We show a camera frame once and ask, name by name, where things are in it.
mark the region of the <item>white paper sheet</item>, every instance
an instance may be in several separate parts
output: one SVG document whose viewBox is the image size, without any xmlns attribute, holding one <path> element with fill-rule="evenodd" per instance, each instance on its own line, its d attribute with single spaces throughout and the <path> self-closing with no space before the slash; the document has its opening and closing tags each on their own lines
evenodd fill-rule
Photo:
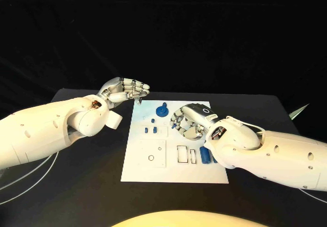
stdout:
<svg viewBox="0 0 327 227">
<path fill-rule="evenodd" d="M 159 117 L 156 109 L 163 102 L 167 103 L 169 115 Z M 121 181 L 228 183 L 226 170 L 213 163 L 213 158 L 211 164 L 202 163 L 201 147 L 205 136 L 201 140 L 188 140 L 169 125 L 175 111 L 189 103 L 211 107 L 209 102 L 199 101 L 144 100 L 141 105 L 134 104 Z M 188 146 L 188 163 L 177 162 L 177 146 Z M 190 149 L 195 150 L 196 164 L 190 161 Z"/>
</svg>

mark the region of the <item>small blue part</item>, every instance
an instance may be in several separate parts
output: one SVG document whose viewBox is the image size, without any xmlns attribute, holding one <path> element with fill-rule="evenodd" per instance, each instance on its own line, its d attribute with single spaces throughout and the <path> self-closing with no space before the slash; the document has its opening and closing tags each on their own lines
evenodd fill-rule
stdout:
<svg viewBox="0 0 327 227">
<path fill-rule="evenodd" d="M 212 162 L 209 149 L 206 147 L 201 147 L 201 155 L 202 155 L 202 163 L 209 164 Z"/>
<path fill-rule="evenodd" d="M 156 109 L 156 114 L 157 114 L 160 117 L 166 117 L 166 116 L 169 115 L 167 103 L 163 103 L 163 106 L 160 106 L 160 107 Z"/>
</svg>

